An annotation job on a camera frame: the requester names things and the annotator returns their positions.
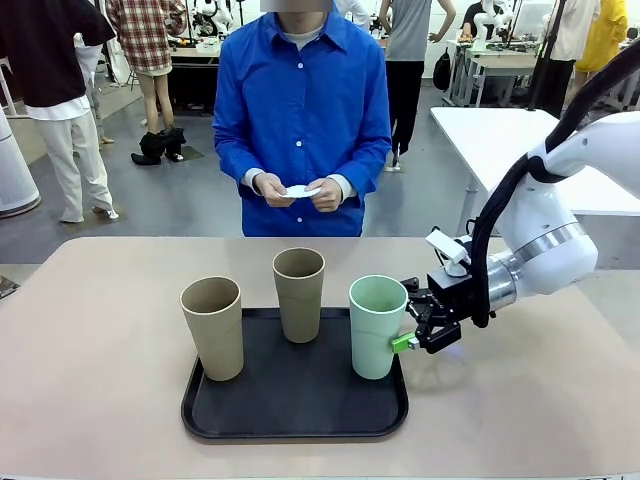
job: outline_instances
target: light green cup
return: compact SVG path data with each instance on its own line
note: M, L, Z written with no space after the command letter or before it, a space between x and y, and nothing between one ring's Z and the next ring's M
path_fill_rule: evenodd
M391 341L398 337L409 293L382 275L362 277L351 285L351 363L368 380L387 376L393 363Z

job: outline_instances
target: shirt collar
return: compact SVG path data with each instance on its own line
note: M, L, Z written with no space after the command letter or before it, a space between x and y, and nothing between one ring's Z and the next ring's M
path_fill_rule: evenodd
M268 38L273 42L276 38L285 39L280 22L278 22L277 14L270 12L265 14L265 26ZM327 15L327 21L320 32L319 38L326 38L341 50L347 50L346 29L345 24L338 13L330 12Z

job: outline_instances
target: backpack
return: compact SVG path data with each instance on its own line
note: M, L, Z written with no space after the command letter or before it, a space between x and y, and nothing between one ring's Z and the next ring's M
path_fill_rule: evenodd
M449 49L436 62L433 69L433 85L443 92L449 88L451 80L451 59L449 58Z

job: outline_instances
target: black shirt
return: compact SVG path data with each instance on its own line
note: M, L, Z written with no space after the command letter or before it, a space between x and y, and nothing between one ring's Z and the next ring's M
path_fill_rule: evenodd
M87 0L0 0L0 58L9 57L30 107L53 107L86 93L73 36L87 46L115 37Z
M500 8L494 5L496 14L500 13ZM464 20L462 22L462 28L464 28L465 23L471 24L471 36L475 37L478 35L478 28L476 27L475 22L473 21L476 18L476 15L479 13L484 13L484 9L482 8L482 2L474 3L469 7L467 13L464 14ZM493 25L487 25L487 38L491 38L493 36Z

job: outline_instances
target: black pants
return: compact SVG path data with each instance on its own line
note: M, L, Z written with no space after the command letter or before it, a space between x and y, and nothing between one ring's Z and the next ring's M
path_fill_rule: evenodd
M409 150L413 136L423 72L424 62L387 62L393 151L400 148L401 155Z
M569 88L569 81L573 74L574 63L574 61L549 60L545 78L540 78L542 62L538 62L533 73L531 92L533 93L536 89L538 82L544 83L540 85L536 108L560 118L564 99L567 95L567 88Z

